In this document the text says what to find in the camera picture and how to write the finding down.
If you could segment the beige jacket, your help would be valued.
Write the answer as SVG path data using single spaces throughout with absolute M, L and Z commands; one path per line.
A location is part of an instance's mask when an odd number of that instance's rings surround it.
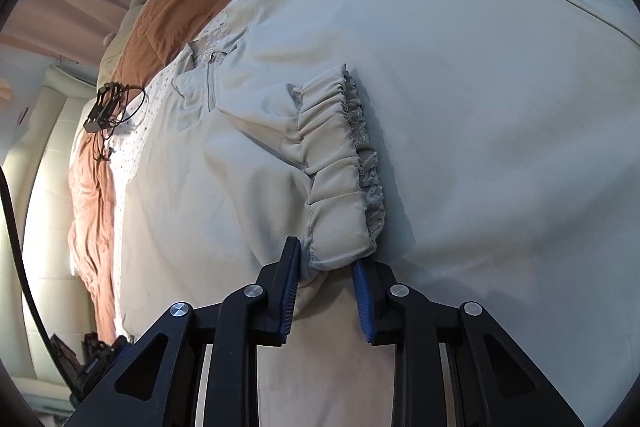
M 632 0 L 235 0 L 127 183 L 125 331 L 218 303 L 309 230 L 299 119 L 345 76 L 378 154 L 378 259 L 438 303 L 480 303 L 603 425 L 639 373 Z

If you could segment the cream padded headboard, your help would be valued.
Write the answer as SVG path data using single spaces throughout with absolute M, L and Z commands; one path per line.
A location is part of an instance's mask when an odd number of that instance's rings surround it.
M 60 66 L 48 67 L 26 130 L 2 165 L 32 297 L 48 334 L 60 337 L 76 355 L 96 321 L 68 248 L 74 215 L 67 178 L 75 140 L 95 94 L 94 84 Z M 1 239 L 1 361 L 36 412 L 70 416 L 70 391 L 23 301 L 6 236 Z

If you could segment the beige pillow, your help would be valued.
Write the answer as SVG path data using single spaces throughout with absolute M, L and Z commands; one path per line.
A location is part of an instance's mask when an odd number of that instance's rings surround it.
M 134 28 L 143 5 L 148 0 L 131 0 L 128 10 L 125 13 L 119 28 L 114 34 L 109 34 L 105 38 L 105 51 L 99 64 L 99 75 L 96 80 L 96 89 L 100 90 L 105 83 L 112 80 L 117 63 L 122 56 L 122 51 Z

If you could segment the brown orange quilt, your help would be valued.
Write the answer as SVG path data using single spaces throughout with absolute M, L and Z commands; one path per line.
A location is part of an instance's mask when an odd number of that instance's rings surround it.
M 128 86 L 146 87 L 232 0 L 148 0 L 134 21 L 114 75 Z M 114 343 L 112 283 L 115 189 L 96 140 L 82 132 L 73 153 L 68 186 L 74 220 L 68 234 L 77 272 L 89 291 L 99 340 Z

